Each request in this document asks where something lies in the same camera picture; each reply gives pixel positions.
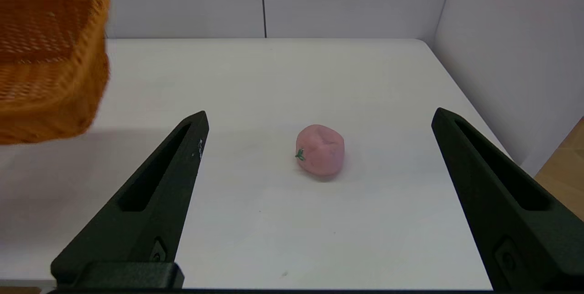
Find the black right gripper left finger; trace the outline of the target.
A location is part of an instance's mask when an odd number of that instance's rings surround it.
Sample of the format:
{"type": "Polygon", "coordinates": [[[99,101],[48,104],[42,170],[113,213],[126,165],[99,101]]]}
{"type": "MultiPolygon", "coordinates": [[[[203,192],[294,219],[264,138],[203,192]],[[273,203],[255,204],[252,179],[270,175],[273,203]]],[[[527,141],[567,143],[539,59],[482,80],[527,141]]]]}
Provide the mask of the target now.
{"type": "Polygon", "coordinates": [[[51,263],[58,286],[182,286],[175,263],[209,133],[183,119],[51,263]]]}

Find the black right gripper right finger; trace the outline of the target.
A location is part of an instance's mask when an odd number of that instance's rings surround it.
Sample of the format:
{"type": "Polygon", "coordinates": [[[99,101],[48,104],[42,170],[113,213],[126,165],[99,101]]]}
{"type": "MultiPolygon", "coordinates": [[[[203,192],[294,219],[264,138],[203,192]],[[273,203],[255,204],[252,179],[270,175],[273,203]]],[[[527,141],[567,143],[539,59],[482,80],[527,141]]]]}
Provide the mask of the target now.
{"type": "Polygon", "coordinates": [[[460,115],[432,130],[493,290],[582,291],[582,220],[460,115]]]}

